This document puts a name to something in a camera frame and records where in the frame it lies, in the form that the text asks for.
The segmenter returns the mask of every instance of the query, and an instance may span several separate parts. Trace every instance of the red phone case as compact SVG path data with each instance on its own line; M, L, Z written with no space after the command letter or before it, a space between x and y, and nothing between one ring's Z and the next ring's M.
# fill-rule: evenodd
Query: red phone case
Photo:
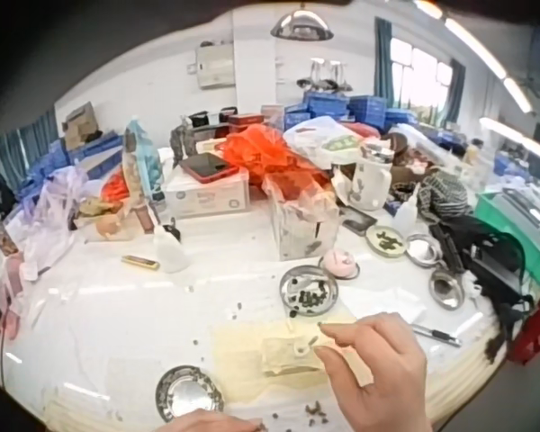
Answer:
M234 176L240 170L238 166L228 166L226 169L224 169L223 171L220 171L219 173L216 173L214 175L209 175L207 177L203 177L199 175L198 173L196 173L195 171L193 171L191 167L187 166L184 163L184 161L180 162L180 167L194 180L202 184L212 183L224 177Z

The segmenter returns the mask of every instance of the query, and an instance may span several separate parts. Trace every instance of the hand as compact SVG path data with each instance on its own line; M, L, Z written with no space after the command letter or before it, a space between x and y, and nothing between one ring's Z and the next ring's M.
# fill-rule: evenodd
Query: hand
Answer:
M353 347L372 371L373 383L360 387L339 352L315 348L355 432L431 432L425 409L426 356L400 315L383 313L320 329L339 347Z
M218 411L197 409L175 418L156 432L257 432L262 420L241 420Z

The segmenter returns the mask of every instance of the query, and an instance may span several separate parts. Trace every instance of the red chair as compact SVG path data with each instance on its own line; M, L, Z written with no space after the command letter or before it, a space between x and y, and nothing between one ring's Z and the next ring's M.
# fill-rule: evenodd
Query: red chair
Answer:
M514 341L508 359L525 365L540 353L540 302L538 310L530 317Z

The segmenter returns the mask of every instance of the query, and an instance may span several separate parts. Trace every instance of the cluttered workbench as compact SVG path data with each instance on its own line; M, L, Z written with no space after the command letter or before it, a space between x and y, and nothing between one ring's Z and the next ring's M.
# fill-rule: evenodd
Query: cluttered workbench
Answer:
M183 125L166 157L133 120L96 187L65 166L0 227L0 384L50 430L148 431L198 408L348 430L311 347L333 345L319 323L381 312L418 336L434 423L500 365L527 315L500 311L530 279L471 216L461 164L328 116L283 133L270 112L201 143Z

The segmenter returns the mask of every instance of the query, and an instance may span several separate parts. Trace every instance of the pendant light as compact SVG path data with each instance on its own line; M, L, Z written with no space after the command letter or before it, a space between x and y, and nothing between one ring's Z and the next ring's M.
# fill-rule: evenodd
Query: pendant light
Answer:
M316 13L306 10L304 2L300 9L283 16L270 34L275 38L304 42L328 41L334 37L326 22Z

